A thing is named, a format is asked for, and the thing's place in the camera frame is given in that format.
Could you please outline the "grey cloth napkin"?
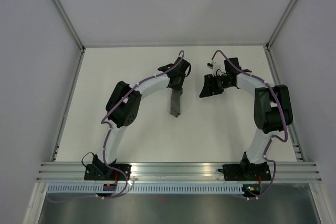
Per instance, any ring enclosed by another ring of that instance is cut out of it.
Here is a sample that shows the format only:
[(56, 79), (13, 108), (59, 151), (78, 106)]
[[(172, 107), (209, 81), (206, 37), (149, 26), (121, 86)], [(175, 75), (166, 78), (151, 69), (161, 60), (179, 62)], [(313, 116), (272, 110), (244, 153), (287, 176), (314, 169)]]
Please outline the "grey cloth napkin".
[(171, 98), (170, 98), (170, 115), (178, 118), (181, 115), (181, 96), (183, 94), (183, 90), (171, 90)]

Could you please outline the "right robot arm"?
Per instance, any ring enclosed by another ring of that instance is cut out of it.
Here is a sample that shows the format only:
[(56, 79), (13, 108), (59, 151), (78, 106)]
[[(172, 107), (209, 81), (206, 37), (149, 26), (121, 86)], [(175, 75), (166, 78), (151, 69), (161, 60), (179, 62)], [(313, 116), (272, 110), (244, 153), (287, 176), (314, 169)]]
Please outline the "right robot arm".
[(282, 142), (288, 139), (287, 127), (293, 114), (286, 85), (270, 85), (248, 69), (242, 69), (237, 58), (224, 61), (225, 72), (207, 74), (200, 98), (219, 95), (225, 89), (235, 87), (254, 98), (254, 122), (257, 127), (252, 143), (239, 164), (223, 165), (218, 172), (225, 181), (270, 181), (268, 149), (273, 138)]

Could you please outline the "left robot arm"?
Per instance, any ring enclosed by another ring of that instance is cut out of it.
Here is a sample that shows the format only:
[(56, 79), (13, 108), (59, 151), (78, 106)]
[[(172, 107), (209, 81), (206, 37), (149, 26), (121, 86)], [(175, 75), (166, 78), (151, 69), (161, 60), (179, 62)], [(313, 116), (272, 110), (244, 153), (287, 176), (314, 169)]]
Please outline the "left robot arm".
[(162, 89), (181, 91), (190, 72), (190, 62), (178, 57), (175, 63), (158, 68), (155, 74), (134, 85), (124, 81), (117, 83), (106, 105), (107, 114), (101, 121), (101, 124), (108, 125), (108, 132), (101, 151), (92, 160), (98, 176), (104, 180), (114, 176), (121, 139), (126, 128), (135, 121), (141, 101)]

